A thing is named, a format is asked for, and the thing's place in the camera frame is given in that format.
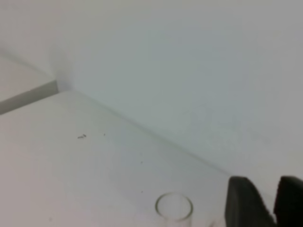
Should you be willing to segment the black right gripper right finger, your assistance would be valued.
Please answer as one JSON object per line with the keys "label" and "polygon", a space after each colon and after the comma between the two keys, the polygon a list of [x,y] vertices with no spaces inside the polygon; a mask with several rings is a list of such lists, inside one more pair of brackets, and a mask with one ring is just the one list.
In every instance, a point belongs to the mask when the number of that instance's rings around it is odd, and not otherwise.
{"label": "black right gripper right finger", "polygon": [[274,214],[279,227],[303,226],[303,181],[282,176],[278,184]]}

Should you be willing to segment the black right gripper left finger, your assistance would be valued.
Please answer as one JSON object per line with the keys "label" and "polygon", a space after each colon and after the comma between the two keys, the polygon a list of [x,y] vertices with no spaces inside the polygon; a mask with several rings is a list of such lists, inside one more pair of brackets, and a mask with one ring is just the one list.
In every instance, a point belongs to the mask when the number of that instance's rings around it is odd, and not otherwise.
{"label": "black right gripper left finger", "polygon": [[276,226],[255,185],[241,176],[229,179],[224,219],[227,227]]}

